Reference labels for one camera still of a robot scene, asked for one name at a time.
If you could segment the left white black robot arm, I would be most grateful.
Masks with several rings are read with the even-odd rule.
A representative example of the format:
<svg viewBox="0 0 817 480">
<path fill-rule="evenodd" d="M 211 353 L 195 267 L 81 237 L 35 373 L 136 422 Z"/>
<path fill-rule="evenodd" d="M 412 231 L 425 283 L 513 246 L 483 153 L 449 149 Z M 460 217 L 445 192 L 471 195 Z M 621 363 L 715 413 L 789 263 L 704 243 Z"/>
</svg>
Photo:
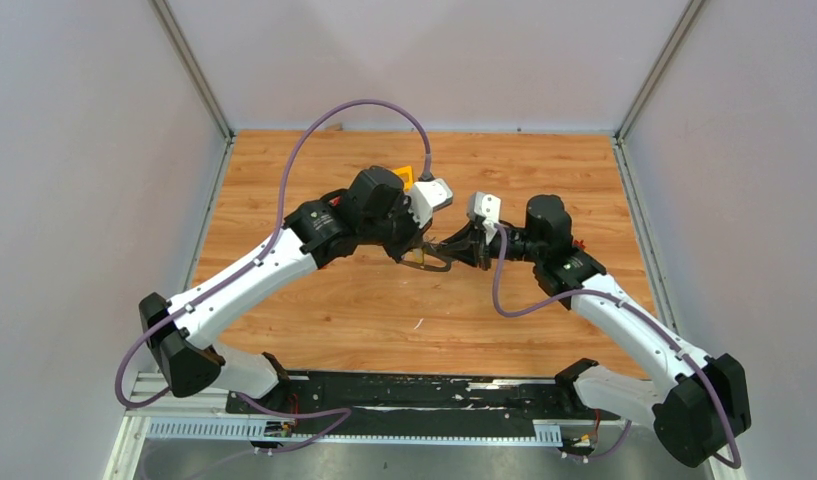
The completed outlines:
<svg viewBox="0 0 817 480">
<path fill-rule="evenodd" d="M 380 246 L 401 261 L 451 201 L 442 179 L 406 188 L 394 172 L 373 166 L 349 187 L 300 204 L 277 232 L 204 283 L 169 299 L 148 295 L 139 305 L 141 320 L 171 394 L 220 388 L 251 397 L 267 413 L 282 411 L 291 389 L 275 356 L 223 345 L 221 333 L 277 290 L 360 245 Z"/>
</svg>

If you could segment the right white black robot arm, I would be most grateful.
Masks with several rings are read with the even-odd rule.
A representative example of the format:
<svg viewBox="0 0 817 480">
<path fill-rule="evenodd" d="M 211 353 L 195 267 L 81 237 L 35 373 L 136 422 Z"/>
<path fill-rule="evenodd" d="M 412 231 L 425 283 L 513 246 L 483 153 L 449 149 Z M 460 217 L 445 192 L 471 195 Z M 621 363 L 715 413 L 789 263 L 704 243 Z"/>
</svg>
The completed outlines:
<svg viewBox="0 0 817 480">
<path fill-rule="evenodd" d="M 560 303 L 610 337 L 647 375 L 636 379 L 581 359 L 556 376 L 559 411 L 573 418 L 589 409 L 607 411 L 652 430 L 686 466 L 713 458 L 740 469 L 736 439 L 752 423 L 743 365 L 728 353 L 715 357 L 683 339 L 641 307 L 575 239 L 572 217 L 559 196 L 532 197 L 521 226 L 501 220 L 500 212 L 498 197 L 474 194 L 467 224 L 430 243 L 429 251 L 493 270 L 492 301 L 500 315 L 516 318 Z M 500 288 L 507 261 L 531 263 L 547 299 L 505 309 Z"/>
</svg>

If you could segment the yellow triangular plastic piece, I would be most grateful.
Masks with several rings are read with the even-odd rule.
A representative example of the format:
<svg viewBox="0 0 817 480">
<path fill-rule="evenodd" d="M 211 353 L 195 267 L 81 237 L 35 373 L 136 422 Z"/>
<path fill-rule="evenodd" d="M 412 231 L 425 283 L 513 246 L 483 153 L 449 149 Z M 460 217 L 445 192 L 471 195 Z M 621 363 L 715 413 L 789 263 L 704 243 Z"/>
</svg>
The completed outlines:
<svg viewBox="0 0 817 480">
<path fill-rule="evenodd" d="M 403 191 L 408 193 L 414 184 L 414 172 L 411 166 L 395 168 L 392 172 L 402 181 Z"/>
</svg>

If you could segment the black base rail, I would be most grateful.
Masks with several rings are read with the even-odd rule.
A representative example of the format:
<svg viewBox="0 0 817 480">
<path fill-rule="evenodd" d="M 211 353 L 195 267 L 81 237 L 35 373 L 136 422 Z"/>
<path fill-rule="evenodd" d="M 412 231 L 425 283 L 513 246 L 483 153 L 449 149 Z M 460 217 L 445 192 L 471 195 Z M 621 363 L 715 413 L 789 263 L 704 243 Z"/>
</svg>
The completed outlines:
<svg viewBox="0 0 817 480">
<path fill-rule="evenodd" d="M 526 438 L 538 423 L 591 428 L 617 415 L 575 403 L 550 378 L 293 370 L 263 406 L 298 413 L 298 434 Z"/>
</svg>

